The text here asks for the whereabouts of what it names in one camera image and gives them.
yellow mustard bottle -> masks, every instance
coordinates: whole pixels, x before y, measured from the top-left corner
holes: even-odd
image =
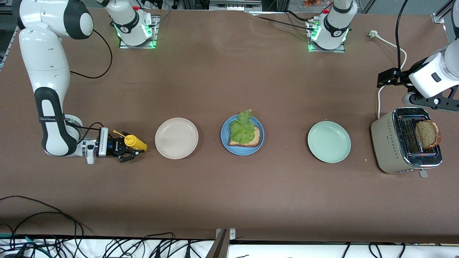
[[[148,146],[147,144],[145,144],[144,142],[142,142],[139,138],[137,138],[135,135],[127,135],[127,136],[124,136],[122,134],[120,134],[119,132],[113,130],[114,133],[117,133],[119,135],[121,135],[122,137],[124,137],[124,144],[128,147],[131,147],[133,148],[134,150],[136,151],[146,151]]]

white power cord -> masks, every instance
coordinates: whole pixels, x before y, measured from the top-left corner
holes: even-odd
[[[369,36],[370,38],[377,38],[377,39],[379,39],[379,40],[381,40],[381,41],[383,41],[383,42],[388,43],[389,45],[391,45],[391,46],[393,46],[393,47],[397,47],[396,45],[392,44],[391,42],[389,42],[389,41],[387,41],[387,40],[381,38],[381,36],[379,36],[379,35],[378,35],[378,32],[375,31],[375,30],[370,31],[370,33],[368,33],[368,36]],[[402,65],[400,66],[400,69],[403,69],[403,66],[405,66],[406,58],[407,58],[408,55],[406,54],[406,51],[403,50],[403,49],[401,49],[401,48],[400,48],[400,51],[403,52],[403,54],[405,54],[405,59],[403,60]],[[379,89],[379,91],[378,91],[378,119],[381,117],[381,91],[382,91],[382,89],[383,89],[384,87],[385,87],[385,86],[382,86],[382,87]]]

white plate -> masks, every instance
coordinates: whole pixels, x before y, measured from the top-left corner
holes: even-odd
[[[339,124],[323,121],[310,129],[308,145],[314,156],[321,161],[336,163],[348,156],[351,151],[351,138]]]
[[[198,130],[190,120],[171,118],[156,131],[155,145],[166,158],[181,159],[195,150],[198,139]]]

plate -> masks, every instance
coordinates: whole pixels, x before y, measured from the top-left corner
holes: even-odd
[[[308,146],[321,161],[336,163],[345,159],[351,151],[351,138],[339,124],[323,121],[309,130]]]
[[[195,150],[198,139],[198,130],[190,120],[171,118],[156,131],[155,145],[166,158],[181,159]]]
[[[225,148],[229,152],[239,155],[239,156],[247,156],[247,155],[250,155],[258,151],[258,149],[263,144],[264,130],[263,130],[263,126],[261,126],[260,121],[258,121],[254,117],[251,117],[249,121],[252,122],[252,124],[254,124],[256,127],[260,128],[260,143],[256,147],[229,146],[228,143],[230,142],[231,122],[233,122],[234,120],[237,120],[237,116],[238,115],[234,115],[230,117],[228,120],[226,120],[226,122],[222,126],[222,131],[220,132],[220,138],[222,139],[223,146],[225,146]]]

toaster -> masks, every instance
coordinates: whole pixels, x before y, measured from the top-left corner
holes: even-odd
[[[371,125],[371,138],[378,166],[390,174],[417,171],[427,177],[426,169],[442,163],[440,146],[423,150],[414,129],[419,121],[430,120],[420,107],[401,107]]]

